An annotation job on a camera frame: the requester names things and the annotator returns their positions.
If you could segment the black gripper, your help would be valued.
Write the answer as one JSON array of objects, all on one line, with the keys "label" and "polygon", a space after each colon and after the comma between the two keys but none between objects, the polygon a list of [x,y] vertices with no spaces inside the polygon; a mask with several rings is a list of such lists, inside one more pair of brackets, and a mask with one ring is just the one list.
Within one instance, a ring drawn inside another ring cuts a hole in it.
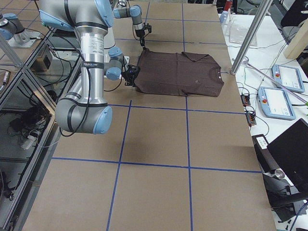
[{"label": "black gripper", "polygon": [[122,77],[125,80],[125,85],[135,87],[135,79],[138,77],[139,72],[139,66],[129,64],[127,68],[125,67],[125,71],[122,73]]},{"label": "black gripper", "polygon": [[152,32],[152,26],[149,23],[140,23],[137,25],[137,37],[140,45],[145,48],[145,37]]}]

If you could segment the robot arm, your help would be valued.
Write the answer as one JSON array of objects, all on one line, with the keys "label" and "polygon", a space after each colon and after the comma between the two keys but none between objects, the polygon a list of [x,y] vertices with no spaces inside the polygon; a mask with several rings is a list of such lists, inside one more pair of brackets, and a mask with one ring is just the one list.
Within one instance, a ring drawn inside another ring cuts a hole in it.
[{"label": "robot arm", "polygon": [[131,18],[133,36],[140,42],[143,49],[145,46],[145,37],[152,32],[152,26],[142,20],[142,11],[139,5],[130,6],[128,0],[119,0],[113,9],[116,19]]},{"label": "robot arm", "polygon": [[80,44],[81,74],[55,109],[58,126],[71,133],[105,134],[113,111],[103,97],[104,78],[117,80],[125,66],[122,51],[112,47],[104,62],[104,37],[122,9],[112,10],[108,0],[42,0],[40,18],[47,26],[73,31]]}]

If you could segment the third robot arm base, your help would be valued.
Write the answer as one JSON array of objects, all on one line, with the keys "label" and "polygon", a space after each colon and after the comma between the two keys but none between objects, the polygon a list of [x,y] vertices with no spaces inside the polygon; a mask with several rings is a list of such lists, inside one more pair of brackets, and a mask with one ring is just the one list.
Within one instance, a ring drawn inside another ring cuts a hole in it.
[{"label": "third robot arm base", "polygon": [[14,13],[0,14],[0,35],[12,48],[30,48],[35,40]]}]

